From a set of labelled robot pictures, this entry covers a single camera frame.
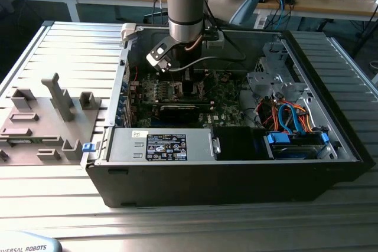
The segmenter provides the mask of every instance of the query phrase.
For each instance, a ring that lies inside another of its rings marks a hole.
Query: electronic equipment
[[[208,60],[181,73],[157,72],[143,54],[168,29],[123,26],[107,128],[100,142],[83,146],[91,155],[82,165],[107,206],[308,201],[374,165],[376,148],[337,90],[369,93],[368,109],[378,90],[334,39],[224,33],[248,51],[244,66]],[[234,53],[227,42],[202,49]],[[352,78],[359,89],[348,85]]]

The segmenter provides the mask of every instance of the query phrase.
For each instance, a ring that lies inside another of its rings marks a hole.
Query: aluminum profile table
[[[65,22],[42,27],[0,85],[0,119],[12,107],[14,88],[33,88],[39,75],[68,70],[60,73],[62,87],[70,93],[90,89],[103,99],[92,137],[99,139],[120,29]],[[114,209],[78,165],[3,166],[0,230],[55,237],[71,252],[377,251],[377,170],[309,203]]]

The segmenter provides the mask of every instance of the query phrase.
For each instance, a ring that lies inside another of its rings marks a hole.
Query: desk leg
[[[67,8],[71,16],[71,22],[80,22],[79,14],[77,13],[77,1],[76,0],[66,0]]]
[[[253,28],[262,30],[264,29],[266,20],[268,19],[268,16],[272,13],[272,10],[259,9],[257,13],[258,13],[258,17],[256,18],[256,22]]]

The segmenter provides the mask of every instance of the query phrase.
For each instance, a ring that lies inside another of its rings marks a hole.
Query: gray plastic part
[[[31,136],[29,128],[4,128],[1,135],[14,137],[14,136]]]
[[[245,0],[230,19],[230,24],[237,26],[244,25],[252,17],[258,3],[259,0]]]
[[[37,121],[38,115],[34,112],[31,113],[11,113],[9,119],[11,122],[20,122],[20,121]]]
[[[63,92],[59,87],[58,80],[58,73],[54,73],[51,78],[44,78],[41,80],[41,82],[50,91],[51,96],[54,100],[54,104],[58,109],[63,121],[69,122],[73,119],[73,114],[71,113],[69,104],[67,104],[67,101],[63,96]]]
[[[97,105],[100,106],[101,98],[95,97],[95,99]],[[77,139],[81,142],[90,141],[99,108],[82,110],[78,97],[72,97],[72,101],[74,107],[70,110],[74,118],[69,123],[62,120],[59,111],[51,104],[50,97],[36,97],[35,100],[29,101],[32,108],[29,113],[38,113],[37,121],[12,122],[8,116],[0,128],[0,133],[4,128],[29,128],[32,135],[12,139],[0,136],[0,149],[11,157],[3,165],[43,165],[44,162],[37,157],[38,150],[43,148],[56,149],[61,156],[59,161],[50,161],[49,165],[78,164],[80,161],[68,160],[65,153],[61,151],[61,147],[65,140],[68,140],[71,145],[74,145]],[[10,113],[25,112],[20,112],[14,107]]]
[[[0,150],[0,159],[6,162],[9,159],[9,156],[3,150]]]
[[[93,110],[98,108],[96,99],[91,91],[82,92],[80,94],[79,102],[82,106],[82,110]]]
[[[58,161],[61,159],[58,151],[55,149],[39,149],[37,157],[43,162]]]
[[[62,152],[66,155],[69,161],[79,161],[83,156],[83,145],[79,140],[76,140],[75,147],[72,148],[68,140],[65,140],[61,147]]]
[[[30,89],[17,89],[11,100],[19,111],[28,111],[31,109],[28,101],[35,100],[35,97]]]
[[[57,136],[55,138],[46,138],[42,140],[42,143],[45,144],[46,146],[62,146],[63,145],[63,139],[61,136]]]
[[[66,100],[66,103],[68,104],[68,106],[69,107],[73,107],[73,101],[72,101],[72,98],[71,98],[71,96],[69,94],[69,91],[66,90],[66,89],[62,89],[62,93],[63,93],[63,97]],[[56,106],[54,100],[53,99],[50,99],[50,100],[51,100],[51,104],[53,105],[53,107],[55,109],[57,109],[57,106]]]

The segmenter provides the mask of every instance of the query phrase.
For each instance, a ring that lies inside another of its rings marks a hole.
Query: warning label
[[[147,135],[148,161],[187,161],[185,134]]]

